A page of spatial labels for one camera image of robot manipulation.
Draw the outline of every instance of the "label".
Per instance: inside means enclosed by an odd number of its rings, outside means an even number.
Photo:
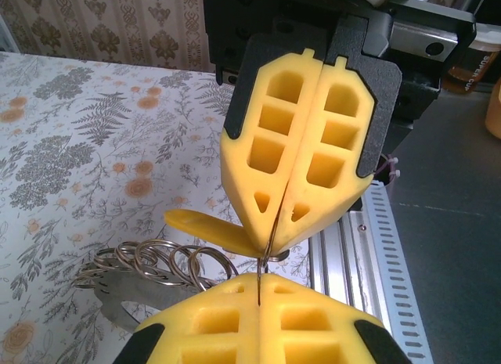
[[[464,90],[467,92],[468,90],[471,89],[471,86],[475,81],[478,80],[478,76],[481,75],[481,72],[484,70],[485,66],[488,64],[488,61],[491,59],[491,55],[485,55],[484,58],[481,60],[481,62],[478,64],[477,69],[474,70],[473,74],[471,75],[471,78],[468,80],[467,84],[464,86]]]

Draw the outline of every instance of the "metal frame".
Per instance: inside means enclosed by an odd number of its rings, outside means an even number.
[[[386,189],[309,240],[311,287],[377,317],[415,364],[432,363]]]

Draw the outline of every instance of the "patterned wallpaper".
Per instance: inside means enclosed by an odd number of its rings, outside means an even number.
[[[211,70],[203,0],[0,0],[20,51]]]

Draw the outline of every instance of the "floral tablecloth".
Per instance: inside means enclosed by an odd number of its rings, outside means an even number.
[[[205,244],[166,227],[167,209],[237,222],[218,157],[232,88],[212,74],[1,52],[0,76],[0,363],[111,363],[128,334],[70,282],[124,240]],[[271,271],[306,284],[307,251]]]

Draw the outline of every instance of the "metal wire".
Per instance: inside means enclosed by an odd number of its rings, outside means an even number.
[[[176,254],[186,259],[187,272],[183,272],[176,262]],[[138,243],[124,241],[115,248],[98,250],[91,262],[85,264],[73,285],[79,289],[91,289],[94,282],[103,277],[103,273],[114,270],[137,272],[145,279],[165,286],[193,286],[205,291],[217,283],[201,276],[199,256],[205,254],[216,260],[226,273],[226,278],[238,276],[235,265],[222,252],[212,247],[198,245],[179,245],[168,240],[151,239]]]

